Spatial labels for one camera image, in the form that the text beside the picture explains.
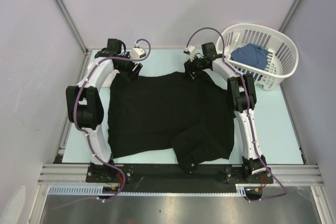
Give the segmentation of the black long sleeve shirt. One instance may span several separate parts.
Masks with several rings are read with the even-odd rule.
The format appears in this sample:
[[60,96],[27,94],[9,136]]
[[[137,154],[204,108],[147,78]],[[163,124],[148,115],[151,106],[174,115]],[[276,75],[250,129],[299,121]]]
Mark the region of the black long sleeve shirt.
[[132,81],[118,74],[110,86],[108,143],[115,158],[171,148],[190,173],[202,162],[229,159],[234,131],[227,92],[207,73]]

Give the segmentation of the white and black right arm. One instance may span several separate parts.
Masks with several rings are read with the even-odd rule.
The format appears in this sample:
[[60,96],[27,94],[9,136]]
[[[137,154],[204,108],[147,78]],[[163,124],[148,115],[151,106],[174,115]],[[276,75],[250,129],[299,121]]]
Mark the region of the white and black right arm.
[[254,183],[266,171],[266,159],[260,148],[254,110],[257,102],[254,78],[251,74],[243,74],[219,54],[212,42],[202,45],[203,56],[197,56],[197,49],[187,45],[183,52],[188,55],[184,63],[185,75],[195,79],[205,69],[217,73],[227,83],[227,102],[238,120],[243,143],[243,179]]

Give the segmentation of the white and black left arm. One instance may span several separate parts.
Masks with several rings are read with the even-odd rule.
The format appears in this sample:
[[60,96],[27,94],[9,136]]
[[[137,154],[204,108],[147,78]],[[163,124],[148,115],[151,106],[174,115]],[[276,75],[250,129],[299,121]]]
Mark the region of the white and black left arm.
[[98,176],[105,182],[115,178],[118,168],[114,165],[112,150],[102,130],[104,108],[100,90],[106,80],[114,80],[120,74],[127,81],[138,78],[150,52],[140,47],[138,39],[132,49],[127,50],[119,39],[108,39],[107,46],[99,50],[91,62],[86,75],[75,86],[66,88],[68,119],[87,139],[91,152],[91,164],[100,165]]

